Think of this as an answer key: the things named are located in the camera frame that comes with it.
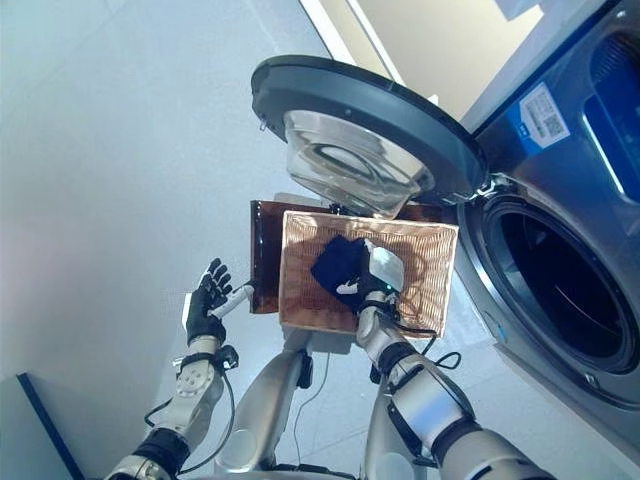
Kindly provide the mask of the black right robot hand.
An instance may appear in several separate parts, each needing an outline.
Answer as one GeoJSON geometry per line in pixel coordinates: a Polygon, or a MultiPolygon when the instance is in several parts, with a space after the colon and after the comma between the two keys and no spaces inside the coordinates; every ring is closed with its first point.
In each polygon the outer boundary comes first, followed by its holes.
{"type": "Polygon", "coordinates": [[[359,238],[348,243],[344,273],[335,287],[337,298],[353,312],[365,304],[395,305],[404,288],[404,263],[393,252],[359,238]]]}

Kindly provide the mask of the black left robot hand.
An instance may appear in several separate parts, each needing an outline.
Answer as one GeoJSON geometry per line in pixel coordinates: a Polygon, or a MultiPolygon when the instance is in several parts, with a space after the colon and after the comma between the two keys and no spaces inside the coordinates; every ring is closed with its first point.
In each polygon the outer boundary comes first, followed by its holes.
{"type": "Polygon", "coordinates": [[[222,345],[227,335],[223,318],[243,301],[249,301],[254,291],[252,280],[234,288],[227,266],[219,258],[211,261],[186,299],[182,323],[187,345],[200,337],[213,337],[222,345]]]}

